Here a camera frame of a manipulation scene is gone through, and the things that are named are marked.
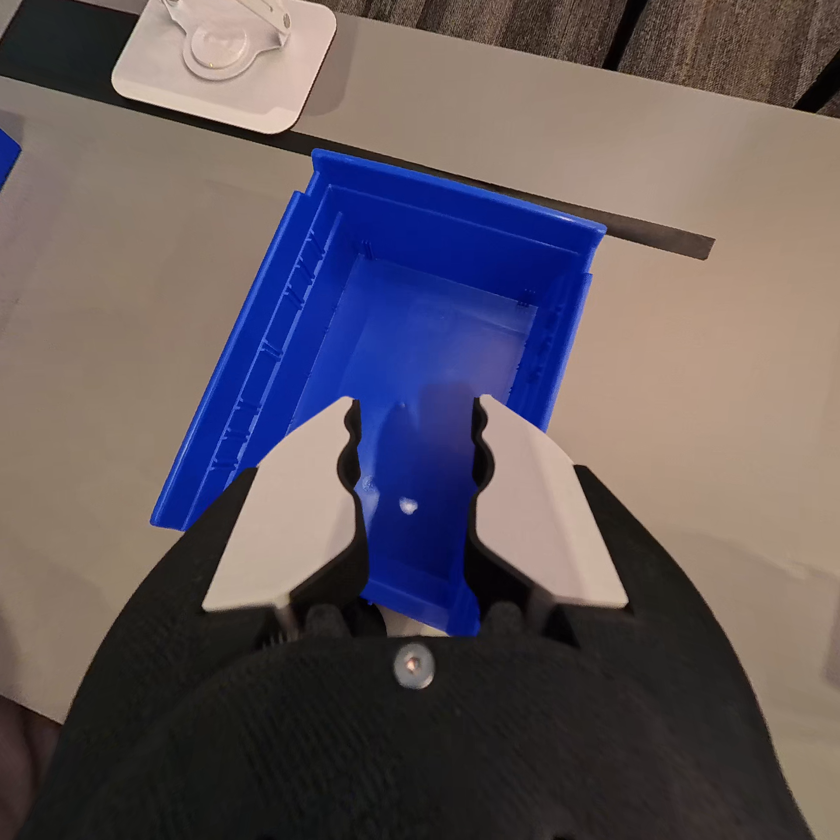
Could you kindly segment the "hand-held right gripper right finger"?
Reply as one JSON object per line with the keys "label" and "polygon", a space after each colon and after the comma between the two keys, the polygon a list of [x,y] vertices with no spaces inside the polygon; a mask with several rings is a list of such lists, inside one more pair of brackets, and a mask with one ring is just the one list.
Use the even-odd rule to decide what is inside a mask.
{"label": "hand-held right gripper right finger", "polygon": [[629,597],[572,459],[489,394],[474,400],[470,433],[475,491],[464,576],[480,621],[507,603],[541,634],[559,606],[626,609]]}

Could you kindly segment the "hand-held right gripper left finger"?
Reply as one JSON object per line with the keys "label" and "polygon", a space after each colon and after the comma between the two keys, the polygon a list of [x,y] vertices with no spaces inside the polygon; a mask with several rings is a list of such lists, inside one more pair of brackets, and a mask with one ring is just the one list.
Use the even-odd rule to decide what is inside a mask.
{"label": "hand-held right gripper left finger", "polygon": [[204,596],[205,613],[270,610],[298,637],[314,606],[344,610],[366,586],[361,403],[342,396],[262,458]]}

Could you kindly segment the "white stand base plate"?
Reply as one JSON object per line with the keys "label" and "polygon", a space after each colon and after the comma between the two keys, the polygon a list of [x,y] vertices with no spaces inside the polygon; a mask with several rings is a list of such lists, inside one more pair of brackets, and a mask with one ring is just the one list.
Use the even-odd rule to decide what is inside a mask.
{"label": "white stand base plate", "polygon": [[276,134],[300,117],[337,29],[299,1],[153,1],[112,71],[121,96]]}

